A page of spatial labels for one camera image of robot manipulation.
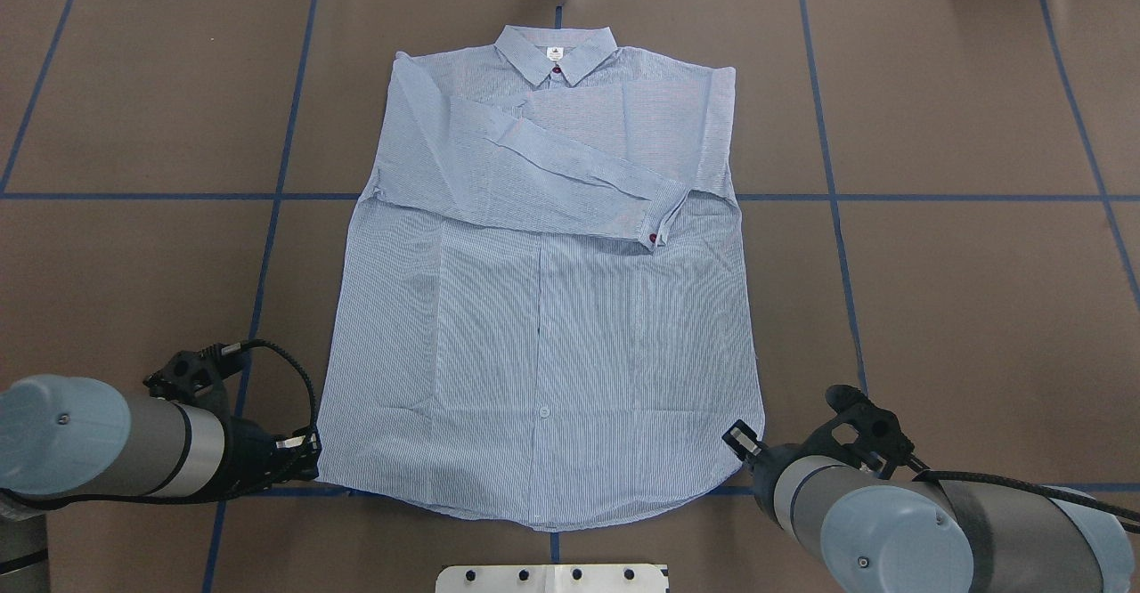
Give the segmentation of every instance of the blue tape grid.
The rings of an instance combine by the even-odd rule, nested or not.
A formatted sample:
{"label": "blue tape grid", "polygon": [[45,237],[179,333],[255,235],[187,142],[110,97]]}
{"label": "blue tape grid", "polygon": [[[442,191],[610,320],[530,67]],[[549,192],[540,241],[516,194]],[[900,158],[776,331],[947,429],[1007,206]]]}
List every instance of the blue tape grid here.
{"label": "blue tape grid", "polygon": [[[844,285],[844,298],[847,304],[847,317],[848,326],[852,332],[852,339],[855,342],[855,352],[858,371],[860,385],[864,390],[868,390],[866,371],[863,363],[862,343],[858,332],[858,319],[855,309],[854,293],[852,290],[850,271],[847,263],[846,244],[842,236],[842,220],[840,217],[839,203],[844,202],[898,202],[898,203],[913,203],[913,202],[927,202],[927,203],[938,203],[938,202],[1025,202],[1025,203],[1100,203],[1104,206],[1108,225],[1112,229],[1113,239],[1115,241],[1117,251],[1119,253],[1121,263],[1123,265],[1125,275],[1129,281],[1130,289],[1132,291],[1133,300],[1137,303],[1138,309],[1140,309],[1140,285],[1138,285],[1135,273],[1133,271],[1131,265],[1131,258],[1129,257],[1127,249],[1124,245],[1124,239],[1119,230],[1119,225],[1116,220],[1115,212],[1113,211],[1113,203],[1135,203],[1140,202],[1140,195],[1110,195],[1105,186],[1104,176],[1101,176],[1099,163],[1097,162],[1096,152],[1092,148],[1092,144],[1089,139],[1089,133],[1084,124],[1083,115],[1081,114],[1080,106],[1076,101],[1076,96],[1073,92],[1072,83],[1068,79],[1068,72],[1065,66],[1064,58],[1061,56],[1060,47],[1057,41],[1057,35],[1053,30],[1052,16],[1049,9],[1048,0],[1039,0],[1041,5],[1041,13],[1049,38],[1049,44],[1053,52],[1053,58],[1057,64],[1058,75],[1061,81],[1061,86],[1065,90],[1066,99],[1069,104],[1069,109],[1073,114],[1074,123],[1076,124],[1081,143],[1084,147],[1086,159],[1089,161],[1089,168],[1092,172],[1093,179],[1097,185],[1096,195],[966,195],[966,194],[952,194],[952,195],[907,195],[907,194],[841,194],[838,192],[836,185],[834,171],[831,164],[831,151],[830,143],[828,140],[826,123],[824,120],[823,100],[820,89],[819,73],[815,63],[815,50],[812,42],[812,29],[811,18],[808,14],[807,0],[799,0],[800,6],[800,17],[804,29],[804,46],[806,60],[808,65],[808,74],[812,84],[812,96],[815,105],[815,117],[819,131],[820,151],[823,160],[824,176],[826,179],[828,193],[826,194],[741,194],[736,198],[742,202],[825,202],[830,204],[831,217],[832,217],[832,228],[836,238],[836,250],[839,260],[840,275],[842,277]],[[57,22],[55,33],[51,38],[50,46],[44,56],[43,64],[40,68],[40,73],[36,76],[35,84],[32,89],[31,97],[28,98],[27,107],[24,112],[23,119],[21,119],[19,128],[16,131],[16,137],[13,143],[11,151],[9,152],[8,159],[5,163],[3,174],[0,176],[0,200],[3,201],[271,201],[272,210],[270,212],[269,227],[266,235],[266,245],[262,253],[261,269],[258,278],[258,290],[254,301],[253,315],[250,323],[250,336],[256,335],[258,326],[261,319],[261,309],[264,300],[264,285],[266,276],[269,270],[269,261],[272,253],[274,239],[277,231],[277,222],[280,213],[280,205],[284,201],[355,201],[359,196],[359,193],[285,193],[285,179],[288,172],[290,152],[292,149],[293,131],[296,125],[298,108],[301,101],[301,91],[304,82],[306,65],[308,62],[309,46],[312,39],[312,26],[317,11],[318,0],[310,0],[308,22],[306,24],[304,41],[301,49],[301,58],[298,65],[296,81],[293,90],[293,100],[290,106],[288,125],[285,133],[285,143],[282,147],[280,166],[277,176],[277,186],[272,193],[9,193],[7,192],[8,184],[11,179],[13,171],[16,166],[16,160],[19,154],[21,146],[23,145],[24,136],[27,131],[28,123],[31,123],[32,115],[35,109],[35,104],[39,100],[40,92],[43,88],[43,83],[48,75],[48,71],[51,67],[52,58],[55,57],[57,46],[63,35],[64,27],[67,23],[67,18],[71,14],[74,0],[66,0],[59,15],[59,22]],[[554,13],[554,26],[560,29],[562,26],[562,6],[557,6]],[[235,406],[235,412],[241,413],[244,407],[245,395],[249,385],[249,374],[243,375],[242,383],[238,390],[238,398]],[[1090,493],[1140,493],[1140,484],[1132,482],[1089,482],[1089,484],[1064,484],[1057,486],[1066,486],[1069,488],[1075,488],[1078,490],[1090,492]],[[710,496],[750,496],[751,489],[746,486],[719,486],[709,493]],[[343,487],[280,487],[274,488],[272,490],[262,493],[258,495],[260,497],[380,497],[370,493],[353,490]],[[203,578],[202,590],[203,593],[209,593],[213,587],[214,571],[218,561],[218,553],[221,545],[221,535],[226,517],[226,503],[220,503],[214,513],[214,525],[211,533],[211,545],[206,560],[206,568]],[[551,533],[549,536],[549,551],[551,551],[551,562],[561,562],[561,535],[557,533]]]}

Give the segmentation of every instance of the cable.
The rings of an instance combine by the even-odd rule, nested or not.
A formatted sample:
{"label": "cable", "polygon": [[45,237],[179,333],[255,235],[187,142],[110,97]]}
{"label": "cable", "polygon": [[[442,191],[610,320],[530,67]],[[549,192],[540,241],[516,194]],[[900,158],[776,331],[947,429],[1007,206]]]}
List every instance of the cable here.
{"label": "cable", "polygon": [[[1122,506],[1105,504],[1104,502],[1099,502],[1086,495],[1077,495],[1075,493],[1069,493],[1067,490],[1061,490],[1059,488],[1050,488],[1048,486],[1041,486],[1037,484],[1031,484],[1027,481],[1016,480],[1012,478],[1005,478],[1001,476],[991,476],[987,473],[966,473],[958,471],[922,471],[918,476],[915,476],[915,481],[970,481],[977,484],[992,484],[994,486],[1004,486],[1007,488],[1024,490],[1026,493],[1032,493],[1034,495],[1040,495],[1042,497],[1049,497],[1050,499],[1060,499],[1061,502],[1078,504],[1081,506],[1094,509],[1102,513],[1116,515],[1117,518],[1124,518],[1126,520],[1140,522],[1140,513],[1135,511],[1124,509]],[[1129,533],[1140,535],[1140,526],[1124,523],[1124,522],[1121,522],[1121,526],[1124,527],[1124,530]]]}
{"label": "cable", "polygon": [[[312,387],[312,380],[309,379],[309,373],[306,372],[304,367],[301,366],[301,363],[298,362],[296,358],[290,355],[285,349],[282,349],[280,346],[277,346],[276,343],[268,340],[252,339],[243,341],[239,343],[239,349],[237,349],[237,351],[235,352],[245,352],[249,350],[253,350],[254,348],[268,348],[269,350],[272,350],[278,356],[280,356],[282,359],[288,363],[288,365],[292,366],[294,371],[296,371],[298,375],[301,376],[301,381],[304,383],[304,389],[308,392],[308,398],[309,398],[309,437],[316,437],[317,393]],[[58,497],[55,499],[30,499],[22,495],[17,495],[16,493],[8,490],[6,488],[0,489],[0,494],[3,494],[5,497],[11,499],[17,504],[27,506],[28,509],[36,509],[41,511],[55,511],[57,509],[62,509],[67,504],[73,504],[75,502],[131,502],[137,504],[213,504],[217,502],[226,502],[241,496],[258,493],[260,490],[264,490],[266,488],[272,487],[274,484],[277,484],[277,480],[284,478],[288,473],[288,471],[294,465],[296,465],[296,463],[301,460],[302,455],[304,455],[304,450],[306,450],[304,444],[298,445],[290,460],[285,462],[285,464],[283,464],[282,468],[277,469],[271,474],[266,476],[264,479],[253,484],[252,486],[247,486],[245,488],[241,488],[239,490],[227,493],[221,497],[195,497],[193,495],[187,497],[148,497],[145,495],[73,495],[70,497]]]}

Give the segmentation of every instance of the shirt collar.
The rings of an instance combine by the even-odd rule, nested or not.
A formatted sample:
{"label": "shirt collar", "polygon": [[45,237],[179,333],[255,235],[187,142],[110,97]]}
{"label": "shirt collar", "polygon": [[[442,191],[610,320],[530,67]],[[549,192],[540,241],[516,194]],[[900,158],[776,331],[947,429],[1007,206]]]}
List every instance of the shirt collar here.
{"label": "shirt collar", "polygon": [[577,86],[618,50],[618,42],[613,40],[613,33],[608,27],[547,30],[508,25],[503,29],[498,41],[495,42],[495,48],[531,86],[542,83],[555,64],[546,58],[546,52],[538,46],[568,48],[557,65],[571,86]]}

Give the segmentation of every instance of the striped shirt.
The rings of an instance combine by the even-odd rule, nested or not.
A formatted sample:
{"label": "striped shirt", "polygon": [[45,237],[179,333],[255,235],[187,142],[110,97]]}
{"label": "striped shirt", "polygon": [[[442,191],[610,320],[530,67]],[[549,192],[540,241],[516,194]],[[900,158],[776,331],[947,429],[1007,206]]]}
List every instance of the striped shirt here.
{"label": "striped shirt", "polygon": [[720,434],[764,419],[734,81],[609,29],[398,54],[349,226],[321,479],[573,530],[738,470]]}

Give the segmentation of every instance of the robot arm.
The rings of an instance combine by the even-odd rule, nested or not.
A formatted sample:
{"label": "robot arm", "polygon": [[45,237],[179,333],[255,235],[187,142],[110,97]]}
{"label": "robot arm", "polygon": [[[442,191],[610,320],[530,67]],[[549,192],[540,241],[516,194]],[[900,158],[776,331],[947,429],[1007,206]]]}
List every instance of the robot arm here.
{"label": "robot arm", "polygon": [[[1090,506],[1134,513],[1067,489],[929,471],[894,413],[852,387],[831,387],[826,400],[836,417],[803,445],[769,448],[743,422],[724,440],[751,472],[760,509],[845,591],[1129,590],[1134,559],[1124,528]],[[842,425],[858,433],[854,442],[836,441]],[[899,465],[917,481],[885,481]]]}
{"label": "robot arm", "polygon": [[[234,416],[223,380],[269,348],[301,375],[309,424],[272,436]],[[124,395],[87,377],[35,375],[0,392],[0,593],[48,591],[43,513],[112,499],[198,504],[317,479],[320,440],[308,374],[272,342],[176,355]]]}

